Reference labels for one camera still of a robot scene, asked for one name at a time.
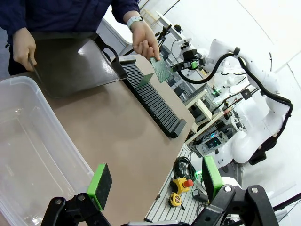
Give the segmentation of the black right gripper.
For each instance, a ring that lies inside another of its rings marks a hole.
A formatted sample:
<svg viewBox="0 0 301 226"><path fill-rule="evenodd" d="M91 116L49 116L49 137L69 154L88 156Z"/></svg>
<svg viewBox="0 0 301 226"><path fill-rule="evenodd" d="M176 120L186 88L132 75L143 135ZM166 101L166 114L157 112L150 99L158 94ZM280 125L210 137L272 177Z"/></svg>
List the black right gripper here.
<svg viewBox="0 0 301 226"><path fill-rule="evenodd" d="M196 49L185 51L182 55L185 63L178 63L172 65L172 72L178 72L184 69L188 69L190 68L190 65L192 69L198 69L199 65L205 65L206 63L205 57L198 53Z"/></svg>

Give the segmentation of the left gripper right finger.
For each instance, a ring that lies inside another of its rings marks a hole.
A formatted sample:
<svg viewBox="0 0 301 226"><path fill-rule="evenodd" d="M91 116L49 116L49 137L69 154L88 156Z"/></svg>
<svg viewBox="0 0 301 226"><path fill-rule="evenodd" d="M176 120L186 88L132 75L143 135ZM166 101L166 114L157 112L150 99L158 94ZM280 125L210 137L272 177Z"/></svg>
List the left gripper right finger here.
<svg viewBox="0 0 301 226"><path fill-rule="evenodd" d="M245 226L278 226L276 215L264 188L246 190L226 184L211 156L202 159L202 178L209 204L193 221L194 226L220 226L228 215L239 215Z"/></svg>

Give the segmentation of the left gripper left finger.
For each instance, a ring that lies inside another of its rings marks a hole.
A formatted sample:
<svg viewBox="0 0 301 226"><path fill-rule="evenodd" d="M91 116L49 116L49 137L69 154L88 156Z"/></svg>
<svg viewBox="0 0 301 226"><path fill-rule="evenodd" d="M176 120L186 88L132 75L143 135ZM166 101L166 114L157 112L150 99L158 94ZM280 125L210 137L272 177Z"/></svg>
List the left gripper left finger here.
<svg viewBox="0 0 301 226"><path fill-rule="evenodd" d="M86 192L70 200L54 197L49 202L42 226L77 226L85 222L88 226L109 226L103 215L111 189L112 178L106 163L98 165Z"/></svg>

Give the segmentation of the person's left hand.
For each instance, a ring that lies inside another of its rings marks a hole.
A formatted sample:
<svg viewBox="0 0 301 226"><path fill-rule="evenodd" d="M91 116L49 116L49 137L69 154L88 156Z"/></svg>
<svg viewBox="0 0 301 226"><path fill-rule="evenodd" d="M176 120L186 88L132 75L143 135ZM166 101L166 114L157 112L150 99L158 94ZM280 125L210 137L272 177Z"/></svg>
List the person's left hand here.
<svg viewBox="0 0 301 226"><path fill-rule="evenodd" d="M147 60L154 57L160 61L158 41L153 30L145 21L136 21L131 25L133 34L133 50Z"/></svg>

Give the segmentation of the person's right hand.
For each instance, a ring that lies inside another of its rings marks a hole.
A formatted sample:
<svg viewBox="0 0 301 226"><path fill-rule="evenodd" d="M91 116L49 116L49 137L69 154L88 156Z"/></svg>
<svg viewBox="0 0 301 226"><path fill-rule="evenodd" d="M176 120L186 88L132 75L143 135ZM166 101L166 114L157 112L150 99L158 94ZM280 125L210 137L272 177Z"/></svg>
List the person's right hand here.
<svg viewBox="0 0 301 226"><path fill-rule="evenodd" d="M26 70L33 71L37 64L34 53L36 43L27 28L21 28L13 34L13 59L20 63Z"/></svg>

